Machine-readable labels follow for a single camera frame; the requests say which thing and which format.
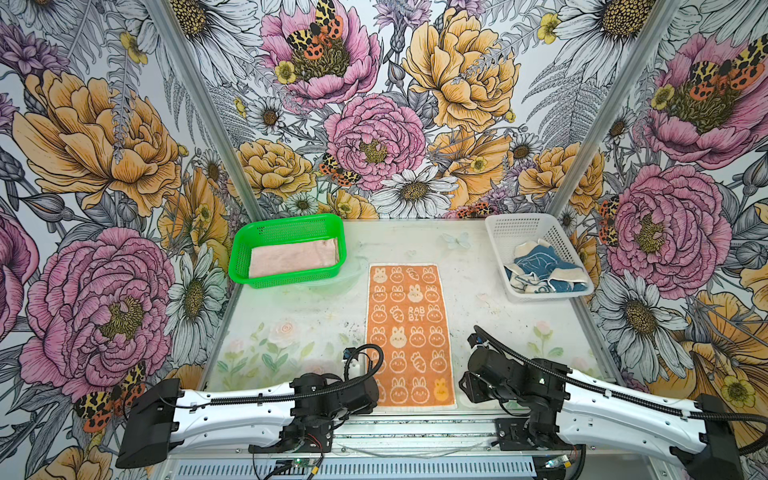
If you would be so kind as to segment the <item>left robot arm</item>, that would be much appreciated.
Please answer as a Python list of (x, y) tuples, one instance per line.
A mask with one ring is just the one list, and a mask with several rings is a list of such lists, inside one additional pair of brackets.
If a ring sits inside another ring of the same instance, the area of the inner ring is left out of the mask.
[(327, 453), (335, 429), (377, 406), (375, 379), (304, 374), (272, 387), (232, 392), (182, 388), (164, 380), (132, 405), (116, 460), (119, 469), (164, 462), (173, 450), (242, 447), (251, 453)]

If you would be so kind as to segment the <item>orange patterned towel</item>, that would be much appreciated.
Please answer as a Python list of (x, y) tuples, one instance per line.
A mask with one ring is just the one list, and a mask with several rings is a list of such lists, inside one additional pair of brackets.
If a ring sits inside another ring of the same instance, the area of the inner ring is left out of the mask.
[(380, 347), (379, 404), (400, 410), (456, 407), (450, 332), (435, 264), (369, 268), (366, 340)]

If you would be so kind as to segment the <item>pink towel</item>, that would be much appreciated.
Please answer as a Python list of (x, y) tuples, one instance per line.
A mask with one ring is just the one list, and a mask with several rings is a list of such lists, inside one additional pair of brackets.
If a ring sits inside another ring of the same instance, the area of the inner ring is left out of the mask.
[(327, 268), (339, 262), (336, 239), (255, 247), (251, 251), (250, 278)]

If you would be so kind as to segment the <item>blue white patterned towel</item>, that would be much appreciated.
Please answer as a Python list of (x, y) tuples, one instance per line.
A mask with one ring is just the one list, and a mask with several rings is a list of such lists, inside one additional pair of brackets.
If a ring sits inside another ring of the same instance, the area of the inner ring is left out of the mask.
[(564, 260), (544, 240), (516, 246), (504, 271), (510, 287), (519, 294), (581, 293), (591, 285), (583, 267)]

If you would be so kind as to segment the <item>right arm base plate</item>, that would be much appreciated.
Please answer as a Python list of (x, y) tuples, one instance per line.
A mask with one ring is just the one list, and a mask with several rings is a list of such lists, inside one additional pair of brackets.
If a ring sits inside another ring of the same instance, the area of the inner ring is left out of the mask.
[(494, 420), (496, 440), (494, 446), (501, 451), (571, 451), (574, 446), (562, 441), (554, 433), (532, 433), (528, 418), (504, 417)]

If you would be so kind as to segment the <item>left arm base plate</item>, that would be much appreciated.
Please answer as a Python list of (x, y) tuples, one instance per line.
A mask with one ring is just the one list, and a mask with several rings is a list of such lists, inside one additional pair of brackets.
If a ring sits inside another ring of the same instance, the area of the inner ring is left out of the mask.
[(249, 445), (251, 454), (273, 453), (329, 453), (332, 449), (334, 424), (321, 422), (318, 425), (291, 423), (285, 426), (278, 435), (278, 441), (267, 447)]

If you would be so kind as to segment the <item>white plastic basket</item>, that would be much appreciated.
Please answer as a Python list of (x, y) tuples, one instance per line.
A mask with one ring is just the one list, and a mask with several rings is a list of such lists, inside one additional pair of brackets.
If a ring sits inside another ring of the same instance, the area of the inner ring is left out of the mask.
[(510, 302), (568, 300), (594, 292), (587, 268), (555, 217), (493, 215), (485, 227)]

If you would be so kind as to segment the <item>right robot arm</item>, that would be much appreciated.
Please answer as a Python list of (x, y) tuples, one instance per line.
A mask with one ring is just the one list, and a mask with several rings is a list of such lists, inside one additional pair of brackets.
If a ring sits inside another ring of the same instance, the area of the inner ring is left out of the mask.
[(744, 476), (734, 432), (715, 397), (673, 399), (612, 385), (563, 364), (521, 364), (475, 348), (459, 386), (475, 403), (526, 408), (495, 422), (503, 451), (607, 447), (667, 461), (692, 479)]

